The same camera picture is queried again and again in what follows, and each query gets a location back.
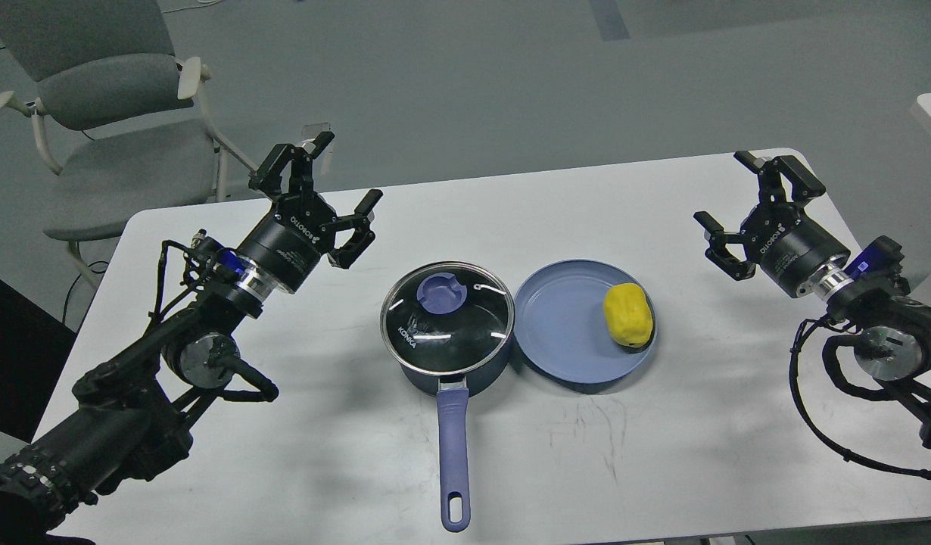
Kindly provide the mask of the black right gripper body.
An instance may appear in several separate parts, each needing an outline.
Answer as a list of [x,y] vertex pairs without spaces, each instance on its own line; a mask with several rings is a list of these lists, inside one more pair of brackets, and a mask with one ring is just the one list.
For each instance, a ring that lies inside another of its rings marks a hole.
[[795,203],[760,203],[743,221],[741,230],[746,258],[793,299],[811,290],[809,279],[820,266],[833,263],[840,268],[851,256],[838,238]]

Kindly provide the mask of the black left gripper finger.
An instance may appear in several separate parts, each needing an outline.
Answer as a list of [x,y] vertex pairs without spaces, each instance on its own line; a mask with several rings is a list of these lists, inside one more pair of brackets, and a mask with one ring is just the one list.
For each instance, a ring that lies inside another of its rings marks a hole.
[[[321,232],[328,237],[329,249],[327,255],[334,268],[350,269],[362,252],[375,240],[372,231],[373,207],[381,200],[383,192],[380,189],[370,189],[363,199],[354,208],[352,214],[334,216],[328,222],[320,225]],[[351,231],[351,237],[338,248],[334,248],[335,235],[338,232]]]
[[314,162],[334,138],[334,132],[321,131],[316,137],[306,139],[302,144],[274,145],[262,164],[250,173],[248,188],[271,201],[292,197],[309,200],[316,195]]

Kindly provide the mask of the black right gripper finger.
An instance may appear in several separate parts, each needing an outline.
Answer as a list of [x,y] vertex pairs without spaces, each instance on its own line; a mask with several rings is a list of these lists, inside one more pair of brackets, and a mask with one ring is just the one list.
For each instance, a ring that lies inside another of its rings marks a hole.
[[[728,232],[708,211],[697,211],[693,214],[693,219],[705,230],[705,240],[708,242],[705,258],[735,282],[750,279],[756,272],[760,259],[761,238],[757,230],[756,215],[756,211],[750,211],[739,231]],[[729,249],[730,245],[742,245],[746,258],[736,258]]]
[[758,179],[758,204],[747,220],[808,220],[805,207],[826,193],[826,187],[797,157],[756,157],[737,151],[734,158]]

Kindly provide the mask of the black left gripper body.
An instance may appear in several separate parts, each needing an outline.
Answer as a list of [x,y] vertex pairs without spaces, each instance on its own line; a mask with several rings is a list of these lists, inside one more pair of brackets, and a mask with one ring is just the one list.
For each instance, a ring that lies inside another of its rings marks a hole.
[[333,248],[335,235],[327,225],[337,216],[320,195],[279,196],[237,246],[237,255],[268,273],[282,292],[293,294]]

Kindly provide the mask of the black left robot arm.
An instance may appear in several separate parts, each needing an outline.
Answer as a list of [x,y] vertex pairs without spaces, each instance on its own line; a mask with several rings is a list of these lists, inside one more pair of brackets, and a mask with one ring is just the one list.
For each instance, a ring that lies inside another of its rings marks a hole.
[[314,162],[334,137],[274,146],[250,175],[271,207],[236,248],[205,231],[188,245],[162,241],[144,334],[75,383],[74,414],[0,463],[0,544],[49,543],[81,505],[188,458],[193,425],[214,401],[278,397],[233,332],[274,291],[295,293],[323,257],[348,269],[375,240],[380,190],[340,215],[314,189]]

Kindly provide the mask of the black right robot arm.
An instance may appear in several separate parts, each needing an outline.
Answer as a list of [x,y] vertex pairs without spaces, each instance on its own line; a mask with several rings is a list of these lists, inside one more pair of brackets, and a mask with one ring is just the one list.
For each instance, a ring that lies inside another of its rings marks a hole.
[[931,307],[912,299],[901,245],[881,235],[853,256],[807,215],[826,189],[797,157],[737,151],[734,158],[756,176],[758,204],[734,232],[705,211],[694,218],[705,231],[705,257],[732,279],[742,282],[762,269],[787,296],[816,294],[825,303],[822,317],[801,321],[790,349],[789,386],[802,421],[846,462],[931,480],[929,469],[899,468],[833,441],[812,421],[799,385],[805,342],[815,330],[828,330],[821,358],[833,386],[856,399],[901,404],[920,422],[921,443],[931,450]]

